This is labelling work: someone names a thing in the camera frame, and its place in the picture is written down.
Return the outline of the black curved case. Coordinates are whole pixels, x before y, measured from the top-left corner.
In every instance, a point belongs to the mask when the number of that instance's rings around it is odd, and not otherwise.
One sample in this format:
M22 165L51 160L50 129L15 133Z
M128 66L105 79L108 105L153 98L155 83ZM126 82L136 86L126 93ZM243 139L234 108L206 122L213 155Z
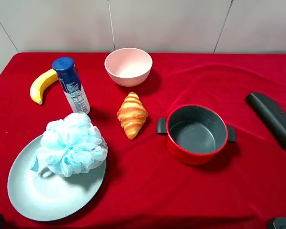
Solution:
M283 149L286 149L286 112L270 97L253 92L245 102L274 136Z

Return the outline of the light blue bath loofah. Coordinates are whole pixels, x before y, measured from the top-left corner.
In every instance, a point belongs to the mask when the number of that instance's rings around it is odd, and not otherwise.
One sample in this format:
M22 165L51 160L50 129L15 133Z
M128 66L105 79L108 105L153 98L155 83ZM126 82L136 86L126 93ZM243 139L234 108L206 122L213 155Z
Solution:
M62 177L88 173L107 157L108 145L86 113L71 113L47 124L31 170L43 168Z

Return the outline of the croissant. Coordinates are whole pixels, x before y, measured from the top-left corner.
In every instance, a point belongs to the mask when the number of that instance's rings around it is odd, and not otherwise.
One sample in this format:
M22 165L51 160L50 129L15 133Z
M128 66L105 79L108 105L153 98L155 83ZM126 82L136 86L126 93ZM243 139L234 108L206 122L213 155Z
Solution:
M133 140L141 130L148 117L148 112L139 96L130 92L117 112L117 119L129 140Z

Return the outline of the grey round plate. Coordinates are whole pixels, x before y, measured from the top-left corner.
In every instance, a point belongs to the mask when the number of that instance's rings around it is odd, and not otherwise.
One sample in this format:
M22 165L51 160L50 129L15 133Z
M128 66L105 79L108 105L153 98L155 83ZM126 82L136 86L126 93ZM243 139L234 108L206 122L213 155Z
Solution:
M44 167L31 170L41 136L33 139L13 162L7 182L9 200L17 212L35 221L54 221L83 208L101 187L107 165L103 162L89 173L61 177Z

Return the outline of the yellow banana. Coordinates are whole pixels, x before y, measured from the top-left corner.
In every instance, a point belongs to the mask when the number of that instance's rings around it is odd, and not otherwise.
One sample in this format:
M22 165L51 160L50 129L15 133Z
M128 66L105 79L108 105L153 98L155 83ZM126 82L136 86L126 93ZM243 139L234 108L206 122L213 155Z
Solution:
M57 72L54 69L50 69L36 78L30 88L30 97L32 101L42 105L43 92L57 80Z

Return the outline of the blue white yogurt bottle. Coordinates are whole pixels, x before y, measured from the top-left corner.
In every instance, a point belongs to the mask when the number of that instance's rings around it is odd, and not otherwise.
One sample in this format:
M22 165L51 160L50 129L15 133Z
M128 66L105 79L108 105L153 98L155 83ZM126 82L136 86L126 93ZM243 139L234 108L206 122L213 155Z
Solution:
M57 73L72 111L88 114L90 105L75 68L74 60L70 57L58 58L52 63L52 69Z

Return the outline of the black base corner right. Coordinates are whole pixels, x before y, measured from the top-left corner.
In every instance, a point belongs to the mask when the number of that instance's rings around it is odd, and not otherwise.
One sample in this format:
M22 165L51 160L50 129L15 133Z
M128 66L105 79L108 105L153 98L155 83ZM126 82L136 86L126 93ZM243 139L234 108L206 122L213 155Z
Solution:
M272 218L267 222L267 229L286 229L286 217Z

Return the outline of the red velvet tablecloth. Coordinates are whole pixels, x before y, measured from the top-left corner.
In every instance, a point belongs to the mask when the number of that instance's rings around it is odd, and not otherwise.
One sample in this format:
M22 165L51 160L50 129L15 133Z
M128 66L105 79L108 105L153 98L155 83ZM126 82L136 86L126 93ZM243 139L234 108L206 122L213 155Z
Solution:
M34 222L13 208L7 193L13 161L48 122L71 112L59 83L48 89L43 105L29 92L62 54L18 53L0 75L0 213L6 228L263 229L269 219L286 217L286 150L245 102L260 92L286 111L286 54L153 53L149 77L134 88L112 81L106 53L69 56L92 122L109 147L104 182L85 207L60 221ZM133 140L117 119L130 92L148 112ZM185 104L214 110L236 132L236 143L200 167L176 161L167 137L156 133L157 120Z

